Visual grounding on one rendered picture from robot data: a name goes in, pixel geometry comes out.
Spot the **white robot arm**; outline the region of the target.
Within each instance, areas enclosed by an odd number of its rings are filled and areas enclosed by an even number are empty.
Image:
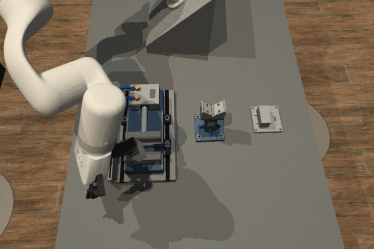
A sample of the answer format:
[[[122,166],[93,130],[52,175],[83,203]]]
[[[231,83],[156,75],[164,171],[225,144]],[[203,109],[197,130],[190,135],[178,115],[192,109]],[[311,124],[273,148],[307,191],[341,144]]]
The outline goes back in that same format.
[[[77,140],[84,151],[103,154],[112,149],[111,159],[129,155],[140,162],[147,158],[142,142],[134,137],[115,144],[126,96],[97,60],[83,57],[40,74],[29,62],[25,43],[53,13],[49,0],[0,0],[0,15],[8,26],[4,59],[12,80],[43,115],[55,115],[82,102]]]

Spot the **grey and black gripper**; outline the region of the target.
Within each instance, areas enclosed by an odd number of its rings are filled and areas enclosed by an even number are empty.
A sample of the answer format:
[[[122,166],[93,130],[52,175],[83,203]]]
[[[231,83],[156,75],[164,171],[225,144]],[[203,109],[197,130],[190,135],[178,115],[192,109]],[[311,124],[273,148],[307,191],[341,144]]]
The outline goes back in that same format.
[[[86,199],[95,199],[106,195],[104,181],[108,175],[112,149],[103,154],[91,154],[84,151],[77,143],[76,138],[74,152],[81,180],[84,185],[89,185]],[[93,186],[95,182],[97,186]]]

